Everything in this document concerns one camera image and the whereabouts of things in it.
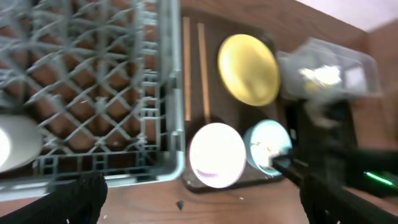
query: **dish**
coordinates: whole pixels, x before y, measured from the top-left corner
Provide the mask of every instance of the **dish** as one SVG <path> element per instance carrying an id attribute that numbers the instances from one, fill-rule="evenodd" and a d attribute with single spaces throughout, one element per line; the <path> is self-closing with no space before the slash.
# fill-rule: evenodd
<path id="1" fill-rule="evenodd" d="M 252 106 L 272 102 L 279 91 L 279 70 L 268 47 L 246 34 L 228 37 L 218 52 L 218 68 L 228 91 Z"/>
<path id="2" fill-rule="evenodd" d="M 210 187 L 234 184 L 246 165 L 246 150 L 239 133 L 222 123 L 202 127 L 192 138 L 189 161 L 193 173 Z"/>
<path id="3" fill-rule="evenodd" d="M 25 116 L 0 115 L 0 172 L 32 162 L 42 150 L 35 121 Z"/>
<path id="4" fill-rule="evenodd" d="M 292 141 L 285 128 L 277 121 L 263 120 L 244 134 L 248 163 L 268 175 L 281 175 L 272 168 L 271 159 L 287 154 Z"/>

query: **gray wire grid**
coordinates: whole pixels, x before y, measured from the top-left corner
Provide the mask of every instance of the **gray wire grid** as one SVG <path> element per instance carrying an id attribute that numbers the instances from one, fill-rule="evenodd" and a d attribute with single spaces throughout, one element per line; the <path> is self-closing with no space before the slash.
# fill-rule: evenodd
<path id="1" fill-rule="evenodd" d="M 18 184 L 0 182 L 0 193 L 15 190 L 26 180 L 37 184 L 44 179 L 46 184 L 42 185 L 46 186 L 95 169 L 106 174 L 110 187 L 165 181 L 180 175 L 185 142 L 177 0 L 20 0 L 3 1 L 0 10 L 0 106 L 21 113 L 45 100 L 54 108 L 54 113 L 38 121 L 44 150 L 32 163 L 33 175 Z M 148 27 L 155 28 L 154 39 L 148 40 Z M 72 69 L 68 67 L 68 57 L 77 62 Z M 160 61 L 155 69 L 147 68 L 148 57 Z M 126 70 L 131 64 L 136 66 L 135 74 Z M 32 75 L 43 67 L 56 74 L 55 81 L 48 85 Z M 82 71 L 94 77 L 92 85 L 76 82 Z M 122 90 L 109 84 L 108 79 L 116 73 L 129 82 Z M 17 91 L 10 91 L 15 85 Z M 66 100 L 55 93 L 61 85 L 77 94 Z M 99 87 L 109 96 L 93 95 Z M 151 95 L 147 94 L 149 88 L 154 88 Z M 130 91 L 139 96 L 133 103 L 124 97 Z M 119 120 L 107 112 L 115 102 L 129 111 Z M 71 113 L 70 108 L 79 103 L 93 108 L 92 116 L 81 120 Z M 49 129 L 60 115 L 76 127 L 66 137 Z M 88 128 L 99 117 L 113 127 L 104 135 Z M 131 119 L 139 122 L 138 133 L 123 128 Z M 155 124 L 154 141 L 147 139 L 148 121 Z M 84 151 L 68 144 L 81 133 L 95 141 Z M 107 142 L 115 133 L 128 142 L 124 149 L 115 150 Z M 109 164 L 117 155 L 128 160 L 124 167 L 113 169 Z M 87 157 L 91 158 L 88 169 Z M 60 170 L 65 158 L 76 159 L 73 171 Z M 22 188 L 32 191 L 35 187 Z M 17 197 L 37 196 L 23 194 Z"/>

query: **dishwasher rack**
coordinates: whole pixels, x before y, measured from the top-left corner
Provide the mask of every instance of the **dishwasher rack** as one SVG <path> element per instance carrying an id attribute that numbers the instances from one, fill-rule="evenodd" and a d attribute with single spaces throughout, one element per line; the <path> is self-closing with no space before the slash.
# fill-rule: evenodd
<path id="1" fill-rule="evenodd" d="M 100 170 L 109 187 L 185 167 L 178 0 L 0 3 L 0 107 L 38 123 L 35 161 L 0 174 L 0 201 Z"/>

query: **white wall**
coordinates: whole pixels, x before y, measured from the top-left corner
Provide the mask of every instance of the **white wall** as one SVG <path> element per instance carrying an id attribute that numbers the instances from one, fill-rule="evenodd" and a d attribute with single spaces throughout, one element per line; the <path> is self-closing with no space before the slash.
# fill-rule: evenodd
<path id="1" fill-rule="evenodd" d="M 367 32 L 398 19 L 398 0 L 296 0 Z"/>

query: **chopstick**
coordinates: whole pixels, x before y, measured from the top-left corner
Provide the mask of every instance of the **chopstick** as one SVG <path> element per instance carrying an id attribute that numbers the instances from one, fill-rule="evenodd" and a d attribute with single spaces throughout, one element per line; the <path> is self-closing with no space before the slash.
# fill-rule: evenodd
<path id="1" fill-rule="evenodd" d="M 198 39 L 199 39 L 199 59 L 201 73 L 201 87 L 203 93 L 203 115 L 206 124 L 210 123 L 210 102 L 209 102 L 209 86 L 207 76 L 207 56 L 206 56 L 206 39 L 205 25 L 198 23 Z"/>
<path id="2" fill-rule="evenodd" d="M 191 120 L 191 37 L 189 17 L 183 18 L 185 120 Z"/>

